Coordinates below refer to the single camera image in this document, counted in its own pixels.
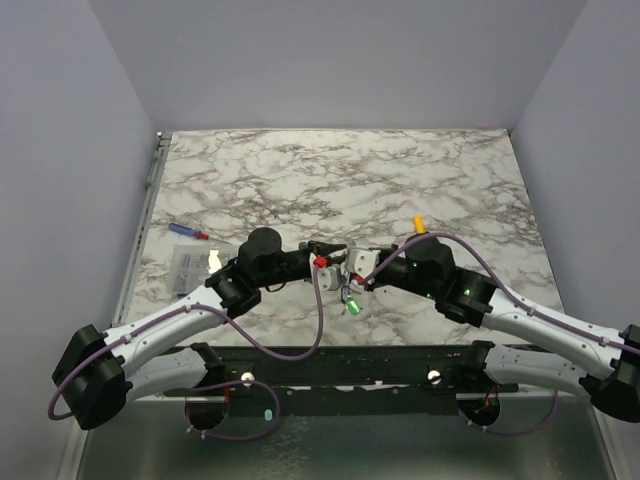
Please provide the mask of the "green key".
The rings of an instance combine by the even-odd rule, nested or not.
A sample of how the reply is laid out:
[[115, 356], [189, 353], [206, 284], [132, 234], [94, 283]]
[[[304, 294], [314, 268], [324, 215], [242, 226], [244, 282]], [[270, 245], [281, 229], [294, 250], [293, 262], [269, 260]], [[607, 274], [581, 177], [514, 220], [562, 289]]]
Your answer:
[[348, 296], [345, 300], [347, 310], [351, 315], [359, 315], [361, 308], [357, 304], [356, 300], [352, 296]]

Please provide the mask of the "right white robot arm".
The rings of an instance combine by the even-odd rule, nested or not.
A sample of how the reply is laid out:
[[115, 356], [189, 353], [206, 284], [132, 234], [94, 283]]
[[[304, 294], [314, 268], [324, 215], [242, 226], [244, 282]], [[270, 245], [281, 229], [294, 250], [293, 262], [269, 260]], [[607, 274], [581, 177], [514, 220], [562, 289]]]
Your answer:
[[535, 303], [491, 270], [456, 265], [443, 232], [416, 234], [399, 248], [356, 254], [355, 274], [368, 289], [390, 285], [434, 301], [447, 319], [522, 339], [530, 360], [495, 346], [459, 367], [461, 383], [481, 391], [493, 381], [527, 383], [587, 395], [617, 420], [639, 420], [639, 328], [619, 331]]

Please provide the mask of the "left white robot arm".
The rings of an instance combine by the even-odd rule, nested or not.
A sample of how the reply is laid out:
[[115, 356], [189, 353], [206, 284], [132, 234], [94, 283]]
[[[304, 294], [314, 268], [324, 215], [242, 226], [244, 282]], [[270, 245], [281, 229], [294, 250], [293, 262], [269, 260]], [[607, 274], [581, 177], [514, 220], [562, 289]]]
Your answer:
[[52, 374], [49, 418], [74, 418], [92, 430], [143, 397], [191, 389], [206, 395], [223, 387], [225, 367], [213, 349], [180, 343], [206, 330], [235, 327], [268, 287], [311, 281], [319, 292], [321, 271], [340, 272], [347, 250], [310, 240], [286, 251], [276, 230], [254, 230], [226, 265], [160, 312], [103, 332], [92, 325], [77, 330]]

